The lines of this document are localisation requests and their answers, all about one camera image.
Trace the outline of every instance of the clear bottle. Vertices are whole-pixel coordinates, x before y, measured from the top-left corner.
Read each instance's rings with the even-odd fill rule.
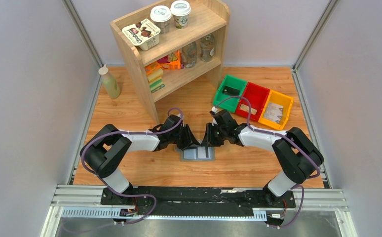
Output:
[[[111,99],[116,99],[120,95],[120,87],[114,76],[108,71],[105,64],[98,70],[98,73],[102,76],[102,86],[107,91]]]
[[[200,58],[201,60],[208,62],[213,59],[214,57],[214,48],[216,46],[214,35],[208,34],[200,39],[200,47],[201,47],[201,53]]]
[[[190,44],[187,44],[184,47],[182,47],[181,51],[181,58],[184,67],[194,67],[195,63],[197,62],[197,43],[192,42]]]

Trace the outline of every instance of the gray wall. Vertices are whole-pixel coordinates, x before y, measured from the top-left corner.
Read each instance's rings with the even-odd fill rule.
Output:
[[[0,0],[0,236],[37,237],[97,68],[60,0]]]
[[[300,75],[358,236],[382,237],[382,1],[341,0]]]
[[[72,1],[104,63],[122,64],[109,22],[156,0]],[[225,64],[293,65],[328,1],[224,0],[231,11]]]

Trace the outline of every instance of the yellow bin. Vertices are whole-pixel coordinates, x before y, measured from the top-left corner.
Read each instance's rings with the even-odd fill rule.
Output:
[[[269,102],[272,102],[284,107],[283,117],[281,118],[280,123],[275,123],[273,121],[270,121],[264,118],[264,113],[265,113],[265,110],[267,110],[267,105]],[[264,105],[264,109],[262,110],[261,117],[259,118],[258,122],[268,127],[272,127],[275,130],[283,130],[285,124],[288,121],[288,117],[290,116],[290,110],[291,110],[291,107],[293,106],[293,102],[294,102],[293,97],[281,94],[280,92],[277,92],[275,90],[270,90],[267,102]]]

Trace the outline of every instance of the white arm segment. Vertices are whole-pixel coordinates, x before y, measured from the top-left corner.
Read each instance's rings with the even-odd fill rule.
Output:
[[[274,132],[274,133],[281,133],[283,135],[286,134],[287,131],[275,131],[275,130],[267,130],[267,129],[261,129],[252,126],[255,129],[260,129],[268,132]],[[279,140],[281,137],[274,136],[271,134],[261,133],[261,132],[254,132],[250,128],[246,127],[244,128],[240,134],[239,134],[239,140],[242,142],[244,146],[248,147],[259,147],[264,150],[268,150],[273,152],[272,145],[276,140]]]
[[[133,151],[154,151],[159,144],[159,138],[156,135],[124,135],[131,141],[131,145],[127,152]],[[108,186],[110,186],[115,191],[122,193],[124,192],[130,183],[121,173],[120,169],[116,169],[110,176],[103,179]]]
[[[274,133],[280,133],[285,135],[287,131],[275,131],[275,130],[267,130],[267,129],[261,129],[254,127],[255,129],[265,130],[268,132],[274,132]],[[239,139],[242,142],[242,145],[244,146],[252,146],[252,147],[259,147],[264,150],[268,151],[274,151],[272,149],[272,145],[276,140],[281,139],[279,136],[261,133],[261,132],[254,132],[250,128],[246,127],[244,128],[240,134]],[[281,171],[277,176],[275,176],[271,182],[268,184],[268,189],[271,190],[271,192],[276,195],[277,197],[282,196],[287,190],[292,188],[296,183],[291,181],[287,175],[285,175],[284,171]]]

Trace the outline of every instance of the wooden shelf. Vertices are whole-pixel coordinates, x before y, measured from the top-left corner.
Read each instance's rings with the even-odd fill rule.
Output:
[[[214,57],[209,62],[204,62],[198,59],[193,68],[183,68],[179,70],[163,70],[162,81],[165,87],[153,93],[154,101],[158,101],[163,97],[169,95],[178,88],[193,81],[197,77],[203,75],[209,70],[217,67],[222,62],[219,58]]]
[[[177,29],[172,17],[169,33],[159,35],[158,45],[147,51],[138,49],[145,66],[227,24],[199,1],[191,1],[190,6],[191,13],[186,28]]]
[[[169,32],[159,35],[159,43],[148,51],[135,47],[124,33],[121,32],[121,29],[125,26],[135,24],[145,18],[150,18],[153,7],[158,5],[171,6],[173,1],[160,0],[110,22],[115,41],[123,56],[139,101],[149,112],[149,115],[156,124],[160,123],[155,106],[156,101],[203,74],[206,75],[215,88],[218,88],[222,81],[221,74],[229,28],[230,10],[221,0],[188,0],[191,5],[191,13],[187,27],[177,29],[172,17]],[[209,33],[213,33],[216,39],[214,58],[210,62],[198,60],[193,68],[165,70],[162,76],[165,87],[155,93],[151,93],[145,66],[191,42],[198,41],[198,39]]]

